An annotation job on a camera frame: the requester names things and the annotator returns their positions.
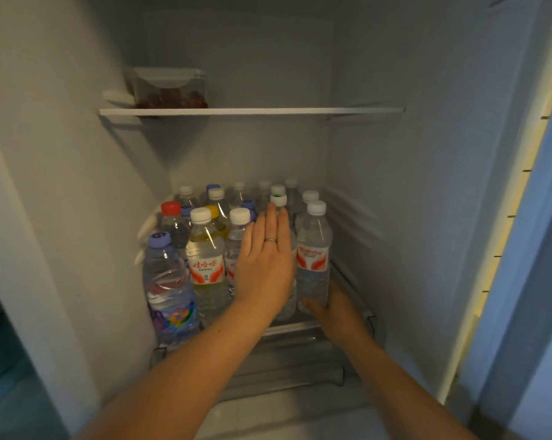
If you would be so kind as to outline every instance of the hand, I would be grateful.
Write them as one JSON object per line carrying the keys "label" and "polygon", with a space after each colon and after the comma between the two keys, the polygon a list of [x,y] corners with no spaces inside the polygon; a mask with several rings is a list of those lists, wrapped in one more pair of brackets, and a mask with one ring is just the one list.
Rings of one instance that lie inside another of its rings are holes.
{"label": "hand", "polygon": [[327,338],[340,348],[363,335],[371,338],[351,298],[334,280],[329,281],[327,307],[306,297],[301,298],[301,302],[317,319]]}
{"label": "hand", "polygon": [[247,303],[254,311],[265,311],[270,321],[282,310],[294,278],[290,226],[286,209],[276,217],[268,204],[255,223],[246,229],[236,264],[235,302]]}

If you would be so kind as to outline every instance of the food container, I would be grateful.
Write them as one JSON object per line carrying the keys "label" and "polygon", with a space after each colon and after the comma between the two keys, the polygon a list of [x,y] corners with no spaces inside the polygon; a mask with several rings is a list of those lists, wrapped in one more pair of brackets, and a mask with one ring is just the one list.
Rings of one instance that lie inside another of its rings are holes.
{"label": "food container", "polygon": [[208,108],[208,76],[193,68],[129,68],[136,108]]}

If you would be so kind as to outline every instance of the bottle label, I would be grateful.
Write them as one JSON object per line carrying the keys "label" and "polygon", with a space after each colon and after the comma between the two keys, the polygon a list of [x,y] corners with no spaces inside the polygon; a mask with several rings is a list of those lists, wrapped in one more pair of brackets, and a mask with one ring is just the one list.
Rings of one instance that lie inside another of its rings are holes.
{"label": "bottle label", "polygon": [[298,261],[298,267],[301,269],[325,272],[329,268],[329,248],[309,247],[299,244],[296,250],[296,260]]}
{"label": "bottle label", "polygon": [[236,281],[236,263],[237,259],[225,258],[225,267],[227,270],[227,280],[234,284]]}
{"label": "bottle label", "polygon": [[191,259],[188,263],[192,282],[195,284],[214,284],[225,279],[223,256],[206,259]]}
{"label": "bottle label", "polygon": [[191,300],[186,306],[168,307],[154,310],[150,306],[150,316],[156,332],[170,331],[174,333],[188,330],[197,323],[197,306]]}

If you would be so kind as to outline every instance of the red and white label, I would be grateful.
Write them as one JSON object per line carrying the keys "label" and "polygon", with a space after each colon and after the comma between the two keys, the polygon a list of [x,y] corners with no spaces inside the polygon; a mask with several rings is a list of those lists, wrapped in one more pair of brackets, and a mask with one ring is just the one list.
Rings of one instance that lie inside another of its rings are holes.
{"label": "red and white label", "polygon": [[223,257],[190,259],[188,261],[192,282],[194,284],[213,284],[225,279]]}
{"label": "red and white label", "polygon": [[329,267],[329,248],[299,245],[296,250],[296,261],[302,269],[325,272]]}
{"label": "red and white label", "polygon": [[225,266],[227,268],[227,280],[234,284],[236,281],[236,263],[237,259],[225,258]]}

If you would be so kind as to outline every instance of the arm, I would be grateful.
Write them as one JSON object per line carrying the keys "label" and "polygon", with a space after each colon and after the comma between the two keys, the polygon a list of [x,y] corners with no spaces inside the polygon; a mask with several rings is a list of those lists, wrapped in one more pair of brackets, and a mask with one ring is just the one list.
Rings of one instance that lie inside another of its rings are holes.
{"label": "arm", "polygon": [[[278,243],[264,238],[277,238]],[[236,298],[215,323],[119,395],[78,439],[191,439],[292,287],[290,232],[275,207],[245,230]]]}
{"label": "arm", "polygon": [[375,343],[349,297],[331,281],[329,305],[303,299],[327,337],[343,349],[394,439],[475,439]]}

